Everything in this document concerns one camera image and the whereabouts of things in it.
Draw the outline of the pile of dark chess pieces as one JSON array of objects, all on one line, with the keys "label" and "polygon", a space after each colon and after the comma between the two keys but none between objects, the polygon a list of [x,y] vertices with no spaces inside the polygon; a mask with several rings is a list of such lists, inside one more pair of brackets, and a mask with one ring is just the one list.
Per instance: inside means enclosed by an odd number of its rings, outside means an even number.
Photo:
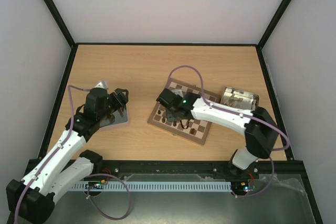
[{"label": "pile of dark chess pieces", "polygon": [[120,124],[127,121],[127,111],[126,109],[119,109],[114,111],[108,118],[104,120],[104,124]]}]

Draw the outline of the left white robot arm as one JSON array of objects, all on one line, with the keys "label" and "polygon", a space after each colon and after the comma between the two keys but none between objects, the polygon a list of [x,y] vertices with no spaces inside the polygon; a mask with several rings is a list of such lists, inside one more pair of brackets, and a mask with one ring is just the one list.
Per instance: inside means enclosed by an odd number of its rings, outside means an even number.
[{"label": "left white robot arm", "polygon": [[100,129],[102,121],[111,121],[114,112],[125,108],[129,92],[117,88],[109,93],[99,85],[86,92],[85,103],[70,109],[71,117],[53,148],[20,181],[13,179],[7,185],[7,202],[14,223],[20,219],[44,223],[76,182],[104,175],[102,156],[93,151],[82,152],[71,165],[68,162]]}]

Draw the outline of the pink tin tray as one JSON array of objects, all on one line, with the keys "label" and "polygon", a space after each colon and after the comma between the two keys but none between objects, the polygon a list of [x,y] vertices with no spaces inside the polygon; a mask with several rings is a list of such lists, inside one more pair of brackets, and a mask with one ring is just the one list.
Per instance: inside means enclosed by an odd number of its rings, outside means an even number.
[{"label": "pink tin tray", "polygon": [[112,114],[111,118],[113,119],[113,121],[105,119],[100,123],[101,131],[111,131],[115,129],[120,129],[122,127],[127,127],[130,125],[127,106],[125,106],[123,109],[115,111]]}]

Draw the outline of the black frame rail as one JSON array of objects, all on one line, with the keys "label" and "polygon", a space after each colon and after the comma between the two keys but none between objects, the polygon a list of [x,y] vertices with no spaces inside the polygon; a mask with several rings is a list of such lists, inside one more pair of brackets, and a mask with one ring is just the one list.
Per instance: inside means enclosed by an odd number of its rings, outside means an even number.
[{"label": "black frame rail", "polygon": [[[39,159],[28,162],[24,175],[28,174],[38,163]],[[275,174],[300,175],[307,177],[303,161],[274,161]],[[233,175],[228,168],[228,161],[114,161],[103,160],[99,165],[100,170],[107,168],[112,175],[126,176],[131,174],[195,174],[222,178],[227,181],[247,179],[247,172]],[[247,169],[254,178],[261,174],[271,174],[270,161],[258,161]]]}]

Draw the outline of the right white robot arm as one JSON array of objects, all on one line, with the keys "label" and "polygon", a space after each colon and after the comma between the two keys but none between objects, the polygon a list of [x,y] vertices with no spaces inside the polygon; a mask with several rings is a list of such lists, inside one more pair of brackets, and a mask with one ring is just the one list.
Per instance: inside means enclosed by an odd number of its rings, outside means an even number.
[{"label": "right white robot arm", "polygon": [[232,108],[187,92],[180,96],[165,88],[156,101],[174,117],[182,120],[203,120],[227,127],[245,137],[245,146],[237,149],[228,163],[228,171],[236,178],[242,177],[252,163],[268,159],[279,133],[266,109]]}]

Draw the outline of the wooden chess board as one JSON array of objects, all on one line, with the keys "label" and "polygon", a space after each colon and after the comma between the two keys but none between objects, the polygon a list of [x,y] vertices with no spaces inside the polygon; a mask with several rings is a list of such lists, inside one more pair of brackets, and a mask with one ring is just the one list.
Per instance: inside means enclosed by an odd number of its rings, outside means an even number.
[{"label": "wooden chess board", "polygon": [[[185,95],[187,92],[193,92],[196,94],[201,93],[201,89],[195,85],[188,84],[186,82],[170,79],[165,86],[171,91],[180,90],[178,93],[180,96]],[[204,120],[180,120],[176,121],[177,126],[173,126],[174,118],[166,109],[160,105],[156,104],[148,118],[148,124],[156,126],[166,132],[173,135],[185,138],[199,145],[204,145],[211,127],[211,122]],[[191,128],[195,129],[195,133],[191,134]]]}]

